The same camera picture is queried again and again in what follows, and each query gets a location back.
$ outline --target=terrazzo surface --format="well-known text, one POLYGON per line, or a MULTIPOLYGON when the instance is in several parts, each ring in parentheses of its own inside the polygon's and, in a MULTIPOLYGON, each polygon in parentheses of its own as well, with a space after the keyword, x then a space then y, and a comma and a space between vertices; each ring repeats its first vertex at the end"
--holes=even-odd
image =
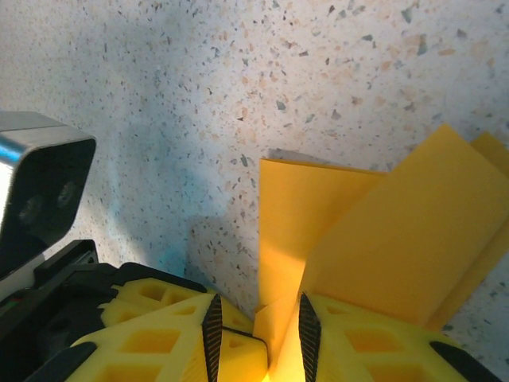
MULTIPOLYGON (((504 0, 0 0, 0 108, 98 150, 68 238, 257 302, 258 160, 391 170, 440 123, 509 144, 504 0)), ((509 380, 509 258, 445 327, 509 380)))

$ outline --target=speckled countertop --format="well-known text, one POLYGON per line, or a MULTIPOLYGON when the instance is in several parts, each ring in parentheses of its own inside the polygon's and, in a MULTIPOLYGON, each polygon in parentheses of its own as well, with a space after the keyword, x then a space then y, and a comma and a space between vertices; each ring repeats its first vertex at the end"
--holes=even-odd
MULTIPOLYGON (((258 160, 509 143, 505 0, 0 0, 0 108, 99 142, 69 237, 257 300, 258 160)), ((446 327, 509 379, 509 257, 446 327)))

